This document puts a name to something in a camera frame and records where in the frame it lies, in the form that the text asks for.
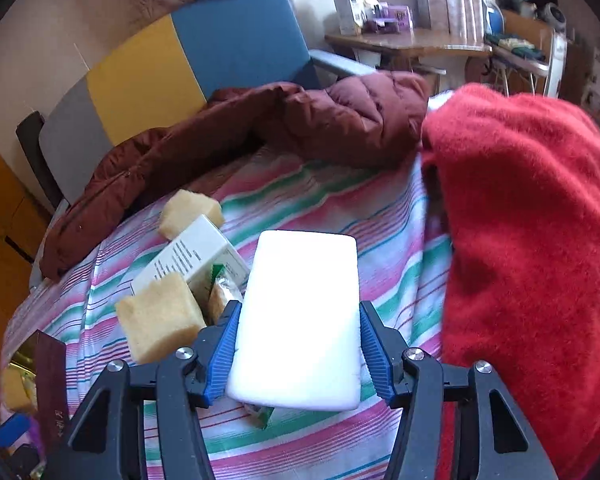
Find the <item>yellow sponge block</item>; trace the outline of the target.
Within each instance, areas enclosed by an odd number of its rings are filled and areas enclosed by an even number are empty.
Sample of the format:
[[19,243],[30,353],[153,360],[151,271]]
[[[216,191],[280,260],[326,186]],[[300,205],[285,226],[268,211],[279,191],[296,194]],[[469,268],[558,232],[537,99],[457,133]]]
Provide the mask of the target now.
[[178,190],[164,205],[158,232],[167,240],[174,240],[200,216],[207,217],[217,228],[225,222],[217,200],[201,193]]
[[116,313],[136,364],[157,362],[190,346],[207,326],[197,300],[177,273],[120,299]]

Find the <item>green cracker pack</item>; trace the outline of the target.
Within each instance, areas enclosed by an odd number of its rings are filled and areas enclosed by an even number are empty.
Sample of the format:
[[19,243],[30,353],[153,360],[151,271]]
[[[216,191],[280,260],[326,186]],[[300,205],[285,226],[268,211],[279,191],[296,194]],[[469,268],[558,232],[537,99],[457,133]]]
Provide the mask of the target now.
[[[242,301],[242,293],[224,264],[213,264],[211,278],[211,290],[207,307],[205,307],[205,317],[211,325],[215,325],[231,300]],[[261,429],[268,426],[274,413],[274,409],[268,406],[243,404],[243,408],[253,420],[253,424]]]

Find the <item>white soap bar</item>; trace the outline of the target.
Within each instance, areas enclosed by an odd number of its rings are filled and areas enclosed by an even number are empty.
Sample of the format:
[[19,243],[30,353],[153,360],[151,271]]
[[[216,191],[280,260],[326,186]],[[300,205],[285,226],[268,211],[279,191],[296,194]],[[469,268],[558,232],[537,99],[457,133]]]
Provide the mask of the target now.
[[226,393],[271,408],[343,412],[361,402],[354,237],[265,231],[239,315]]

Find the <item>white rectangular carton box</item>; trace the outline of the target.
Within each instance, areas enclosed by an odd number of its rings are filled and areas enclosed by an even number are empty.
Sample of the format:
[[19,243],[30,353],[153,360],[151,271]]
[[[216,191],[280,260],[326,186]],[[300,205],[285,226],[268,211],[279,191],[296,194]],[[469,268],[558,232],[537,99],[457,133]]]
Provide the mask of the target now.
[[219,229],[201,214],[140,271],[132,281],[132,292],[137,295],[167,274],[177,273],[199,304],[205,304],[220,266],[237,286],[245,285],[250,273],[248,264]]

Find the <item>striped pink green tablecloth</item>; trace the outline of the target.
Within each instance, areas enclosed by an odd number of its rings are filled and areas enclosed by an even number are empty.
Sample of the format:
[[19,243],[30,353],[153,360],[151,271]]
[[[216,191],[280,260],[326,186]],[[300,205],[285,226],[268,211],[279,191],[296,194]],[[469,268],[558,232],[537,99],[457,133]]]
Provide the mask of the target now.
[[[290,360],[317,363],[320,336],[340,337],[351,289],[385,325],[431,354],[441,347],[449,236],[411,159],[374,172],[303,162],[262,148],[197,181],[222,207],[222,231],[271,304],[252,319],[274,353],[253,368],[278,387],[303,387]],[[116,303],[165,245],[157,202],[124,221],[58,282],[30,293],[7,327],[11,356],[35,330],[66,346],[66,396],[77,408],[108,361],[129,356]],[[231,396],[199,414],[220,479],[380,479],[400,423],[361,378],[346,412],[274,408],[265,426]]]

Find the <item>red fleece blanket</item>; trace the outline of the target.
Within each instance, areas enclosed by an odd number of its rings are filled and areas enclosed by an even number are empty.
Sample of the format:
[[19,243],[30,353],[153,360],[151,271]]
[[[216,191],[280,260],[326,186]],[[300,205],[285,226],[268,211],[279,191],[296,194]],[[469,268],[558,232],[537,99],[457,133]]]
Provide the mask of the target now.
[[600,129],[581,108],[481,84],[422,125],[452,263],[441,357],[490,362],[562,479],[600,459]]

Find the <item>dark red puffer jacket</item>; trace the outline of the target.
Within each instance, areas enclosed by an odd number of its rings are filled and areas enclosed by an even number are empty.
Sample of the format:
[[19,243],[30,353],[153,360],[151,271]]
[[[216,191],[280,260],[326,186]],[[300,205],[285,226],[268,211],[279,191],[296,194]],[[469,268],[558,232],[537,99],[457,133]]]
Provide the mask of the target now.
[[193,117],[106,154],[46,236],[41,273],[59,281],[125,218],[264,144],[332,165],[400,166],[417,150],[429,96],[425,78],[387,70],[323,90],[291,82],[217,90]]

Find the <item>folding chair with clothes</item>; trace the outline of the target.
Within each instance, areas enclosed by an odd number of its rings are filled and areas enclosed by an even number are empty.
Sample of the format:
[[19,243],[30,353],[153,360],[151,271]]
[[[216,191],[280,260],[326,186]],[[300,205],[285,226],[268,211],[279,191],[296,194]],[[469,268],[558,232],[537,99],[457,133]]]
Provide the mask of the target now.
[[556,98],[566,63],[568,42],[545,22],[503,11],[486,3],[484,41],[490,58],[481,81],[505,96],[526,91]]

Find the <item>wooden side desk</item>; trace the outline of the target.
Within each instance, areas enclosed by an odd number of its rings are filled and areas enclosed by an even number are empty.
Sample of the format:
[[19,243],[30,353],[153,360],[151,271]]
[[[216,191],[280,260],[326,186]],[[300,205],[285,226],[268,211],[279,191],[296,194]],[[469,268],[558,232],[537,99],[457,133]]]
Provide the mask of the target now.
[[378,53],[387,61],[390,70],[410,70],[425,76],[432,91],[440,91],[445,70],[423,65],[420,58],[461,56],[462,58],[489,58],[492,49],[479,40],[462,39],[443,30],[415,28],[400,34],[362,34],[343,36],[328,34],[325,40],[334,49],[347,48],[355,53]]

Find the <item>grey yellow blue chair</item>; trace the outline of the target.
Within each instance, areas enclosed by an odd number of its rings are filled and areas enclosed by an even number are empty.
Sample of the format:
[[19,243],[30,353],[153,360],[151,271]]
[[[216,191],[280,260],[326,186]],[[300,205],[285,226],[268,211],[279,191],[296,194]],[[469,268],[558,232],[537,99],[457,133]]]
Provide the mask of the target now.
[[197,0],[114,49],[47,116],[16,135],[53,210],[73,203],[114,146],[174,125],[211,94],[290,81],[317,89],[317,72],[362,76],[371,67],[309,49],[290,0]]

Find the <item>purple box on desk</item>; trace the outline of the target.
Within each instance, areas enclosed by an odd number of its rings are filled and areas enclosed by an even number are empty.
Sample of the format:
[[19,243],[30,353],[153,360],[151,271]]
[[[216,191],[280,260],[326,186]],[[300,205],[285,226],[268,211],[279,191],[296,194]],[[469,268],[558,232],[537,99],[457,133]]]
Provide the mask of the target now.
[[409,6],[380,2],[366,10],[363,31],[367,34],[403,34],[413,29],[413,14]]

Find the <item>white carton on desk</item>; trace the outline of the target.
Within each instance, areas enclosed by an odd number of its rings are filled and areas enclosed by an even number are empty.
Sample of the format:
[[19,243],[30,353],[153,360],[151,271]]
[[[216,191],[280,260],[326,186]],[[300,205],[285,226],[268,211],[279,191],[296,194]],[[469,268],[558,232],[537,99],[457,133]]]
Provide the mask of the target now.
[[343,36],[357,36],[362,33],[364,25],[363,0],[333,0],[335,3],[340,34]]

